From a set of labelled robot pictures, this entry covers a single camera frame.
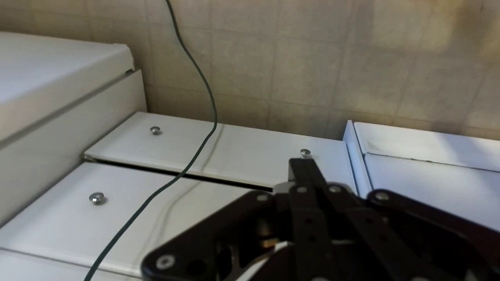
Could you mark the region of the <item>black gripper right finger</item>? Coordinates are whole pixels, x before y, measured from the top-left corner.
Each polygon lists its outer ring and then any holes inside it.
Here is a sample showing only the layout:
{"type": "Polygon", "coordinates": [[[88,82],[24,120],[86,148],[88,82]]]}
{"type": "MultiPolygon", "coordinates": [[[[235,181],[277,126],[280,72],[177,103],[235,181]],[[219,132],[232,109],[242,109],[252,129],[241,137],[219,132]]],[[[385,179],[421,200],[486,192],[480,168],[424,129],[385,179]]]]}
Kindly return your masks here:
{"type": "Polygon", "coordinates": [[[327,193],[378,281],[500,281],[497,231],[386,189],[327,193]]]}

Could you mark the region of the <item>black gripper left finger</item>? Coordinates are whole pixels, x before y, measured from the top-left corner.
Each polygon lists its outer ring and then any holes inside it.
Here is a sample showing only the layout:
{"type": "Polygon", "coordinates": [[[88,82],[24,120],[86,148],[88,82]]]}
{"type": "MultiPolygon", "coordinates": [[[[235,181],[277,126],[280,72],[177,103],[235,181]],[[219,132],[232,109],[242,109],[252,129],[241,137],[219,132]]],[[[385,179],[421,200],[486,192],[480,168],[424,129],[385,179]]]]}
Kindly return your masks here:
{"type": "Polygon", "coordinates": [[[342,185],[328,184],[313,159],[289,160],[289,245],[271,257],[274,281],[366,281],[360,239],[349,214],[363,204],[342,185]]]}

